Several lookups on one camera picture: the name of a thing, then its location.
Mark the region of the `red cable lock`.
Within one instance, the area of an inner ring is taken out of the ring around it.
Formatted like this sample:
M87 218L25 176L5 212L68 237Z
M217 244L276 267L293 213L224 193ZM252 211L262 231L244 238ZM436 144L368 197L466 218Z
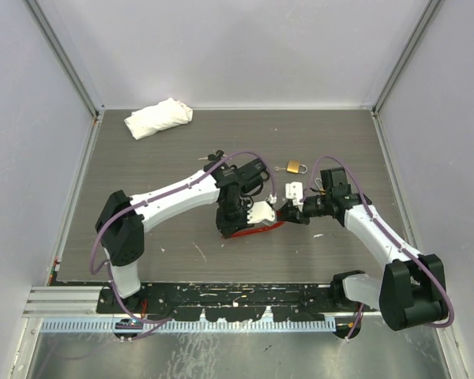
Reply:
M267 231L272 231L272 230L277 229L278 227L281 227L284 224L285 224L284 221L280 221L280 222L276 222L276 223L274 223L273 225L270 225L270 226L256 227L256 228L250 228L250 229L246 229L246 230L242 230L242 231L237 231L237 232L235 232L234 234L232 234L230 236L224 237L224 239L238 238L238 237L243 237L243 236L247 236L247 235L255 235L255 234L259 234L259 233L263 233L263 232L267 232Z

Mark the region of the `small brass padlock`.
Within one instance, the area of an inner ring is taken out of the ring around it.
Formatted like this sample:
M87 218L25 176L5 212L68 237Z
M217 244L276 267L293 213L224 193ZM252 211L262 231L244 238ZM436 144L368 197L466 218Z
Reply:
M323 186L323 183L322 183L322 179L321 178L316 178L314 180L314 184L315 184L315 187L317 189L317 191L320 193L320 194L325 194L325 189L324 189L324 186Z

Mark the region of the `large brass padlock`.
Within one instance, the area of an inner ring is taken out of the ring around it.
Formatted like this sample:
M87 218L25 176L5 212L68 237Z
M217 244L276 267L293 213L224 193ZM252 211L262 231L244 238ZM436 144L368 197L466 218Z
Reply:
M297 160L290 160L286 166L286 171L291 174L306 174L308 167Z

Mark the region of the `black-headed key bunch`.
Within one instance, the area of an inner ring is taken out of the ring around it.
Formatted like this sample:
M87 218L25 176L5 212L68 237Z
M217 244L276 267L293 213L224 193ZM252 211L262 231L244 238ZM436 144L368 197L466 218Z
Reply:
M215 152L208 154L207 156L202 156L201 158L199 158L199 160L219 161L224 157L226 157L224 151L218 149Z

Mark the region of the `white cloth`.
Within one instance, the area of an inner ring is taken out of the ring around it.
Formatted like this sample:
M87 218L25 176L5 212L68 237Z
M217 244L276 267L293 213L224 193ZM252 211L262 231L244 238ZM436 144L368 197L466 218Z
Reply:
M193 114L193 109L185 103L168 98L157 105L133 111L124 123L132 137L140 140L176 126L186 125L192 122Z

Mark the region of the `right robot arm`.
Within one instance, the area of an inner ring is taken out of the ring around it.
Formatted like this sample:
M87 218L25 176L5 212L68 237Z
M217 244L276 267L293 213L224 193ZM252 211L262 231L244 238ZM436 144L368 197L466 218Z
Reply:
M334 307L347 311L356 303L368 306L394 331L450 325L453 306L440 258L421 253L396 233L371 201L352 188L344 168L323 170L321 184L312 196L300 182L286 184L280 220L307 224L314 217L330 216L363 243L383 270L378 279L360 270L334 275L329 286Z

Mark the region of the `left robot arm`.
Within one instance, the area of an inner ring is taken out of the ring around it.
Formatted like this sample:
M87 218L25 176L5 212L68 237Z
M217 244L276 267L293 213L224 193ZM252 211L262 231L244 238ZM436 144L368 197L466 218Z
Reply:
M114 303L125 313L142 304L137 262L145 251L145 235L160 223L193 208L216 204L216 228L224 238L276 221L271 201L254 201L270 179L265 163L255 158L237 167L219 158L180 182L133 196L115 191L96 221L97 240L109 260L115 284Z

